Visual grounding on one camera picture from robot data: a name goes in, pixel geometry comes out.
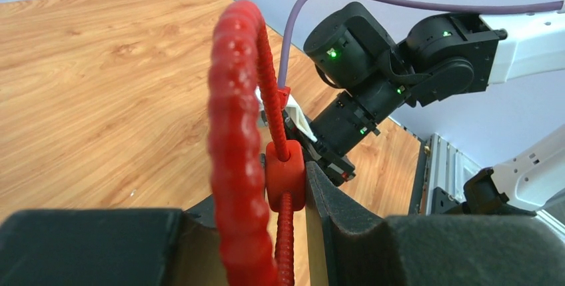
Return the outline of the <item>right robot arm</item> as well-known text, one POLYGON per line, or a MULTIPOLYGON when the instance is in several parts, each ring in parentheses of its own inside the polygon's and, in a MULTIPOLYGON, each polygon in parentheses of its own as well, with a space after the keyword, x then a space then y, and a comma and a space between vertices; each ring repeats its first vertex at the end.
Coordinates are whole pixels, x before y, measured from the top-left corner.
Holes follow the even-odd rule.
POLYGON ((298 141, 335 185, 351 180, 347 153, 402 105, 426 106, 454 95, 564 68, 564 14, 441 13, 418 22, 401 42, 359 2, 324 18, 304 52, 339 94, 308 120, 298 106, 283 115, 298 141))

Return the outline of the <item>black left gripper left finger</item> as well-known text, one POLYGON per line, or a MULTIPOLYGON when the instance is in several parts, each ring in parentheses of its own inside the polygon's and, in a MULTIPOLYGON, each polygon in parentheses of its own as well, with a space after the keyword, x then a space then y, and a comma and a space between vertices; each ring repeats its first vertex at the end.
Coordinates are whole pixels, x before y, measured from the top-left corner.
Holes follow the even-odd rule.
POLYGON ((212 197, 174 208, 26 209, 1 224, 2 285, 226 285, 212 197))

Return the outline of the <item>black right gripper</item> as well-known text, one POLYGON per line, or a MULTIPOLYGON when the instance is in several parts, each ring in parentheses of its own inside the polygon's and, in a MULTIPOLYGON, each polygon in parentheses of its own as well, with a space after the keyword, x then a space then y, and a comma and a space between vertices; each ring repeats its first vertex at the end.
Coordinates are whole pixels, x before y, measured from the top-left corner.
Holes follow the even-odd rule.
POLYGON ((314 161, 335 186, 339 187, 356 177, 355 166, 346 155, 335 153, 324 141, 311 141, 289 116, 284 116, 283 120, 286 138, 298 141, 304 160, 314 161))

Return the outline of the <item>red cable lock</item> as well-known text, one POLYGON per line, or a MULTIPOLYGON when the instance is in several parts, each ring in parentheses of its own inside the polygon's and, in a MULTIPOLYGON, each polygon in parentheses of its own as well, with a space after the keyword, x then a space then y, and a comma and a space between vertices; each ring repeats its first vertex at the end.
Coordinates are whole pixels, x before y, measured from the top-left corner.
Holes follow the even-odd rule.
POLYGON ((230 285, 294 284, 294 213, 306 202, 302 147, 287 139, 265 20, 247 0, 213 31, 210 184, 230 285))

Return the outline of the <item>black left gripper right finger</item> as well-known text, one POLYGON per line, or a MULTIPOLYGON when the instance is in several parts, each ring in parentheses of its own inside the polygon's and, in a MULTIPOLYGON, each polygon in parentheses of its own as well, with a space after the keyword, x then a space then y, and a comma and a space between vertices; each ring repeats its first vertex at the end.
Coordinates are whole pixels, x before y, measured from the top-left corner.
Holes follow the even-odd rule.
POLYGON ((381 218, 306 164, 312 285, 563 285, 564 243, 525 216, 381 218))

